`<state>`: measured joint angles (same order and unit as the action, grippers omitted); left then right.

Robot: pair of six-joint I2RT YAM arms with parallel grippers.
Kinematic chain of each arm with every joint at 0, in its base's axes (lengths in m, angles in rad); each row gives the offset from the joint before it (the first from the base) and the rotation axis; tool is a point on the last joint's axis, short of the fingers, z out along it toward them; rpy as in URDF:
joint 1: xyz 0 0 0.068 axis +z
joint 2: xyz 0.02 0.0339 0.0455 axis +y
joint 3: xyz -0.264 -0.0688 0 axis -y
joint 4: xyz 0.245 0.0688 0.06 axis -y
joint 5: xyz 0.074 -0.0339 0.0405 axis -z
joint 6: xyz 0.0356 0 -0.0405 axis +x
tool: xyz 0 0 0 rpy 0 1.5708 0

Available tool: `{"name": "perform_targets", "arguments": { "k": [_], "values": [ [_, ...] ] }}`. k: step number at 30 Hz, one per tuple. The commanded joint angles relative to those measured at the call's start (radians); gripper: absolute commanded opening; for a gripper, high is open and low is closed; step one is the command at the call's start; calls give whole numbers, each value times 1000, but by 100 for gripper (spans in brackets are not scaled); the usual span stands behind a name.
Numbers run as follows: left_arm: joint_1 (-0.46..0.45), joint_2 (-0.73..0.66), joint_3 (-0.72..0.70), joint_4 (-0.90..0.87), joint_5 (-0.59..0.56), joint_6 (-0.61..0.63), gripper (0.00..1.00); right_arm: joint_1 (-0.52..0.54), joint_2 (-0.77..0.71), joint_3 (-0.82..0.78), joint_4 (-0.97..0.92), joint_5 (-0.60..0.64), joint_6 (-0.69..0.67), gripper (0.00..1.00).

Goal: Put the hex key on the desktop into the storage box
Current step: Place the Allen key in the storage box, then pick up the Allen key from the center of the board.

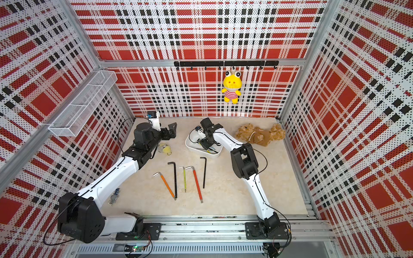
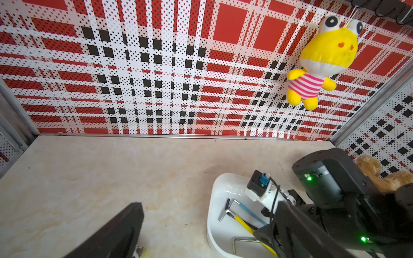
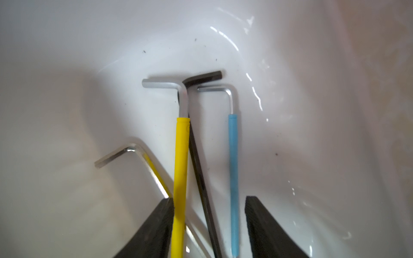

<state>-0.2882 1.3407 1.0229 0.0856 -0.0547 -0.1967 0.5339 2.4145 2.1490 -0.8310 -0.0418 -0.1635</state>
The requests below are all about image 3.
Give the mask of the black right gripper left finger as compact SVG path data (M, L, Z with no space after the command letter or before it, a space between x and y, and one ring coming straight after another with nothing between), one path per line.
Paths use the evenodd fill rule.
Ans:
M172 198L159 202L116 258L166 258L169 253L174 218Z

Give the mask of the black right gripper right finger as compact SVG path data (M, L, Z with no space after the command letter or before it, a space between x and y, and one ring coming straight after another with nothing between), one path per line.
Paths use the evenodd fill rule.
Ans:
M308 256L284 231L258 197L246 197L245 215L254 258L306 258Z

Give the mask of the small silver hex key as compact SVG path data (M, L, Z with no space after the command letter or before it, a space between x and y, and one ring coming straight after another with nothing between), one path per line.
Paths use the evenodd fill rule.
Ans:
M143 145L132 143L120 146L119 148L115 149L111 153L105 155L104 157L100 158L99 160L94 162L94 166L97 169L100 169L110 162L114 161L118 157L122 156L125 153L135 153L145 164L147 170L151 173L155 183L157 184L159 190L161 191L163 197L173 197L173 193L170 188L167 186L165 180L162 178L161 174L158 172L155 164L153 163L152 159L150 158L148 151L144 148ZM210 258L210 254L205 248L203 242L194 231L194 228L189 221L188 218L185 220L186 225L186 233L189 239L194 244L195 248L200 252L202 258Z

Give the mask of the blue handled hex key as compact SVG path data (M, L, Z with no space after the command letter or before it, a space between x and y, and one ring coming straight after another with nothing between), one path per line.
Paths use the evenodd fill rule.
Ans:
M225 86L200 86L198 92L223 91L229 96L230 112L228 115L229 132L229 171L230 171L230 212L231 212L231 254L239 257L240 251L240 215L238 182L238 116L234 112L234 94Z

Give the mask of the yellow handled hex key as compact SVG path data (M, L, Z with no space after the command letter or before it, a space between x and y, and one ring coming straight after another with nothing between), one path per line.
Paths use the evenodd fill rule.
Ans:
M187 88L182 82L159 78L143 79L142 84L145 88L175 89L179 96L179 116L176 120L175 140L174 220L171 237L171 257L182 258L186 229L186 190L190 132Z

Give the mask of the large black hex key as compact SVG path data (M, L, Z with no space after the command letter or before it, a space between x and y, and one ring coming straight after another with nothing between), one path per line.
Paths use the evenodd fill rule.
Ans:
M203 83L221 80L222 77L223 75L221 71L215 71L211 73L189 77L185 79L182 83L186 86L187 89L189 89L192 86L197 86ZM215 223L214 223L214 216L213 216L213 212L211 209L211 205L210 205L210 201L208 197L208 191L207 191L204 176L203 176L201 161L200 161L199 153L198 153L197 146L196 146L196 140L194 136L194 130L192 127L192 121L190 124L190 133L189 133L189 151L191 155L191 161L192 161L192 165L193 165L193 169L194 169L194 173L195 173L195 177L197 181L197 186L199 189L199 194L200 194L200 198L201 198L201 202L203 206L204 216L205 216L206 225L208 228L214 256L215 258L222 258L223 256L220 250L218 234L217 234L217 230L216 230Z

